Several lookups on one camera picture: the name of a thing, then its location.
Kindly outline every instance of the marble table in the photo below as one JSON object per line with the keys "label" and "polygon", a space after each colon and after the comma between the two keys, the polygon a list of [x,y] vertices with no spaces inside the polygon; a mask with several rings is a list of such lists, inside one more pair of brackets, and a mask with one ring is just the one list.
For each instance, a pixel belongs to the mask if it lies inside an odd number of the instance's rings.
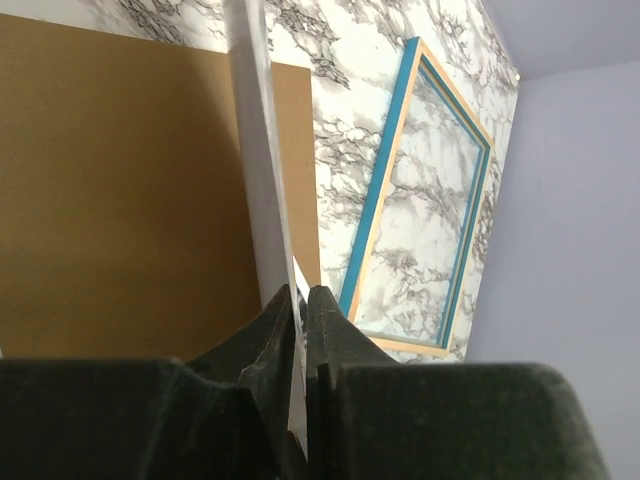
{"label": "marble table", "polygon": [[[0,13],[227,51],[222,0],[0,0]],[[334,294],[341,290],[407,39],[422,37],[492,135],[479,235],[448,358],[464,359],[519,79],[480,1],[266,0],[266,13],[272,60],[312,71],[322,282]],[[402,186],[396,176],[394,187]],[[425,185],[409,187],[425,193]],[[400,242],[393,247],[395,256],[384,249],[374,255],[395,258],[394,267],[401,270],[415,262],[417,248]],[[430,360],[415,354],[396,358]]]}

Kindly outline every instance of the brown cardboard sheet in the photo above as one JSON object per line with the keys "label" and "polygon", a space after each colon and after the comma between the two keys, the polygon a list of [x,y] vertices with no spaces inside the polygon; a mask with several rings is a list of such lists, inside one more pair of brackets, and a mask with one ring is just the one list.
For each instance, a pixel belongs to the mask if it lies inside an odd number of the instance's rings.
{"label": "brown cardboard sheet", "polygon": [[[191,358],[260,310],[227,56],[0,15],[5,357]],[[319,282],[309,71],[274,65]]]}

